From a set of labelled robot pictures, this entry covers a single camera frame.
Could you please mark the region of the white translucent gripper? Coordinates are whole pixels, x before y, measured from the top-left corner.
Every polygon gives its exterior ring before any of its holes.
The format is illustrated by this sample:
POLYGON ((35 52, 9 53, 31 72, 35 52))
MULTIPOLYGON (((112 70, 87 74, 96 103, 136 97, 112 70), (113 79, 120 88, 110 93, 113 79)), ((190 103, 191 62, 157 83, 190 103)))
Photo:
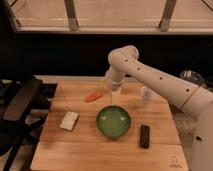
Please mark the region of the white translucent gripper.
POLYGON ((124 81, 123 80, 121 80, 119 82, 113 81, 110 78, 110 74, 106 73, 105 74, 105 83, 106 83, 106 86, 108 88, 110 88, 112 91, 117 91, 122 86, 122 84, 124 83, 124 81))

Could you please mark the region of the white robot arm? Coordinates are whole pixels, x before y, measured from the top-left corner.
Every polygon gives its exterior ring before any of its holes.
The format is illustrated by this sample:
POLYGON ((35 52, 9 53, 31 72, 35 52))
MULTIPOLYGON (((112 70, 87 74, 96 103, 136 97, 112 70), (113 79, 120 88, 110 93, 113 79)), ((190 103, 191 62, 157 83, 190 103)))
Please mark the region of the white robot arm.
POLYGON ((190 171, 213 171, 213 93, 207 89, 147 66, 138 61, 133 45, 112 50, 108 54, 106 85, 118 90, 126 75, 134 77, 167 99, 179 110, 197 120, 192 145, 190 171))

